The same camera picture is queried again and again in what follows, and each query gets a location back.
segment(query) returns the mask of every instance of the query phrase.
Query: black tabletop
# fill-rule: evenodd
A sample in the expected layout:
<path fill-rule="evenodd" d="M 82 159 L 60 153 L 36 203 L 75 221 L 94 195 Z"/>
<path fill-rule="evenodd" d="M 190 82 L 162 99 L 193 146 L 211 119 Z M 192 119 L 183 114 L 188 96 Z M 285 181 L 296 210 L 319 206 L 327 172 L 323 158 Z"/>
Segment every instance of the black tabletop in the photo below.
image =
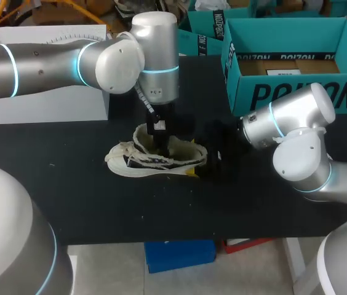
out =
<path fill-rule="evenodd" d="M 181 58 L 180 85 L 177 108 L 195 114 L 196 133 L 231 117 L 219 58 Z M 347 205 L 307 201 L 280 179 L 272 150 L 244 157 L 232 184 L 113 174 L 104 156 L 143 120 L 131 92 L 111 98 L 107 122 L 0 125 L 0 168 L 26 187 L 63 244 L 323 236 L 347 221 Z M 326 145 L 347 161 L 347 115 L 328 127 Z"/>

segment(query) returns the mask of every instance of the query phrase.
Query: white shoe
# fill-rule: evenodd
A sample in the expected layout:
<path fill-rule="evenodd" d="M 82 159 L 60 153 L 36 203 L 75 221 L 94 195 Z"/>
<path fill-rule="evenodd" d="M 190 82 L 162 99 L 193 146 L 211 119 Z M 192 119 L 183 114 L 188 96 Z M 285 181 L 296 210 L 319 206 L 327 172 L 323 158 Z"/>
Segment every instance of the white shoe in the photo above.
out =
<path fill-rule="evenodd" d="M 168 143 L 171 158 L 154 154 L 153 149 L 153 136 L 143 124 L 135 129 L 133 141 L 113 147 L 105 162 L 113 173 L 137 178 L 156 174 L 186 175 L 188 170 L 207 160 L 206 148 L 176 136 L 171 136 Z"/>

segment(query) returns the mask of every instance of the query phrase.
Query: red object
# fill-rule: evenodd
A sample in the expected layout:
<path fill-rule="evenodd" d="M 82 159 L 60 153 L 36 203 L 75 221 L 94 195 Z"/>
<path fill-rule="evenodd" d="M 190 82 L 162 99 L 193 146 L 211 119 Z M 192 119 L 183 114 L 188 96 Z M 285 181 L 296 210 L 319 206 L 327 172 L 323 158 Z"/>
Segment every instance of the red object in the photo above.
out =
<path fill-rule="evenodd" d="M 227 246 L 226 242 L 223 241 L 223 247 L 228 254 L 231 254 L 231 253 L 243 250 L 243 249 L 257 246 L 259 244 L 264 244 L 264 243 L 266 243 L 268 241 L 272 241 L 272 240 L 274 240 L 274 238 L 257 238 L 255 240 L 244 241 L 242 243 L 238 243 L 238 244 L 232 245 L 232 246 Z"/>

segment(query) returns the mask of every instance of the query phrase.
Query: white box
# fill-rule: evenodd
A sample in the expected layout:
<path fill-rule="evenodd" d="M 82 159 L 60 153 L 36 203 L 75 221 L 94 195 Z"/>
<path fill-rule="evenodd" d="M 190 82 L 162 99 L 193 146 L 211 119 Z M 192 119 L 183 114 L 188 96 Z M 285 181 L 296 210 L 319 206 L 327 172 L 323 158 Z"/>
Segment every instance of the white box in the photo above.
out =
<path fill-rule="evenodd" d="M 0 28 L 0 44 L 64 43 L 106 39 L 105 25 L 23 26 Z M 0 124 L 108 120 L 109 94 L 71 86 L 0 99 Z"/>

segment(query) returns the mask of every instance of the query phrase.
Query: floor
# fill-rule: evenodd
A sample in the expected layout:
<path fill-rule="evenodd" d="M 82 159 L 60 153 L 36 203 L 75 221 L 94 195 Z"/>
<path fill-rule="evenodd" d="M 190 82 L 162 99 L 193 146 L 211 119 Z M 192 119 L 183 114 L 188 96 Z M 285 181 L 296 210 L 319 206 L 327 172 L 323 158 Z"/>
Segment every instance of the floor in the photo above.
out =
<path fill-rule="evenodd" d="M 306 263 L 321 241 L 300 239 Z M 142 243 L 70 246 L 68 253 L 78 256 L 74 295 L 293 294 L 281 240 L 233 254 L 219 251 L 211 264 L 154 274 L 148 273 Z"/>

